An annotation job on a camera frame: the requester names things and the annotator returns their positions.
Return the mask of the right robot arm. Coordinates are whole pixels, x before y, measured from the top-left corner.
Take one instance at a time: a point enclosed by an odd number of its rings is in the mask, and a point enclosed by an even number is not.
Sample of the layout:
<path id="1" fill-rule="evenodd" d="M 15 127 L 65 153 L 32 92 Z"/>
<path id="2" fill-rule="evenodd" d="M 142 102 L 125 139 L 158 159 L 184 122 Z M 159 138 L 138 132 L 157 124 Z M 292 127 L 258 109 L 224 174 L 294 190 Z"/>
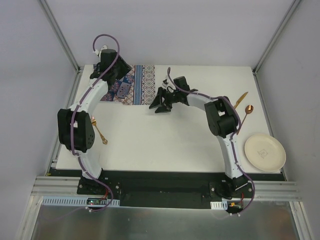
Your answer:
<path id="1" fill-rule="evenodd" d="M 197 89 L 190 89 L 184 76 L 171 83 L 173 86 L 167 79 L 162 82 L 149 108 L 155 109 L 156 114 L 169 113 L 173 104 L 182 103 L 205 112 L 209 130 L 217 137 L 224 160 L 225 180 L 215 187 L 215 193 L 227 200 L 237 197 L 248 184 L 248 179 L 237 150 L 236 133 L 240 123 L 234 107 L 226 96 L 210 97 Z"/>

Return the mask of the patterned cloth placemat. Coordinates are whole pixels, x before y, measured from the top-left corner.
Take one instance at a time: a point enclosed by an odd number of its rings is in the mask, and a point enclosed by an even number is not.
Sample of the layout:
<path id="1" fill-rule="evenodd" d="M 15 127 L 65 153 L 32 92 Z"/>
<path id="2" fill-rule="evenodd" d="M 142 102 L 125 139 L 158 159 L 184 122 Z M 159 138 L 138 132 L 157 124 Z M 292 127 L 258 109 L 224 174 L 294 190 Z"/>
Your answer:
<path id="1" fill-rule="evenodd" d="M 132 65 L 131 70 L 108 89 L 101 101 L 150 105 L 156 96 L 155 84 L 154 65 Z"/>

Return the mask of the copper spoon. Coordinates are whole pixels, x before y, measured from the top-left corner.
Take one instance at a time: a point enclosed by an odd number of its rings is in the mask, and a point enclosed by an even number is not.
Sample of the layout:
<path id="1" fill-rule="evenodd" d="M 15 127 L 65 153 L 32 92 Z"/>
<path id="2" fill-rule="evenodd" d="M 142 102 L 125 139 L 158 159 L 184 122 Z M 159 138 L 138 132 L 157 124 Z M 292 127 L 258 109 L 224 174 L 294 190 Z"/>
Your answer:
<path id="1" fill-rule="evenodd" d="M 240 125 L 239 129 L 238 129 L 237 132 L 236 132 L 237 135 L 239 134 L 239 132 L 240 132 L 240 130 L 241 130 L 241 128 L 242 128 L 242 126 L 243 126 L 243 124 L 244 124 L 247 116 L 248 116 L 249 114 L 251 114 L 251 113 L 253 112 L 253 110 L 254 110 L 254 106 L 251 105 L 251 104 L 249 104 L 249 105 L 247 105 L 247 106 L 245 107 L 245 116 L 244 116 L 243 120 L 241 121 L 241 125 Z"/>

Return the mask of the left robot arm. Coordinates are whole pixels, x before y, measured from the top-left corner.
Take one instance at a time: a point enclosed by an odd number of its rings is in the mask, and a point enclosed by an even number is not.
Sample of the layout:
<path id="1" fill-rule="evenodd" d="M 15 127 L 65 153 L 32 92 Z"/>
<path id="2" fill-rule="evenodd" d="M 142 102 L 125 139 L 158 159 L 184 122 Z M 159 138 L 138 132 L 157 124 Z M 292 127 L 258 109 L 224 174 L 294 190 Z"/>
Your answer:
<path id="1" fill-rule="evenodd" d="M 94 72 L 79 99 L 57 113 L 59 142 L 77 158 L 82 176 L 91 179 L 89 190 L 96 195 L 105 191 L 106 183 L 99 178 L 102 172 L 99 155 L 91 150 L 96 138 L 92 115 L 109 88 L 132 69 L 114 49 L 102 49 L 99 57 L 99 71 Z"/>

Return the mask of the gold knife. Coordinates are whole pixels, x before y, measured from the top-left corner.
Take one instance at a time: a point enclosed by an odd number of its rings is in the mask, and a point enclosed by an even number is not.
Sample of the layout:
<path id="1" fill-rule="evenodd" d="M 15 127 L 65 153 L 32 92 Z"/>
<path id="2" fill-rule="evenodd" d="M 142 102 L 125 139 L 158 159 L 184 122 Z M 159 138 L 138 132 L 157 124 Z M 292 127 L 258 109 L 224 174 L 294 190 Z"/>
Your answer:
<path id="1" fill-rule="evenodd" d="M 243 93 L 240 98 L 236 101 L 235 105 L 233 106 L 235 109 L 239 106 L 239 104 L 243 101 L 243 99 L 247 96 L 249 92 Z"/>

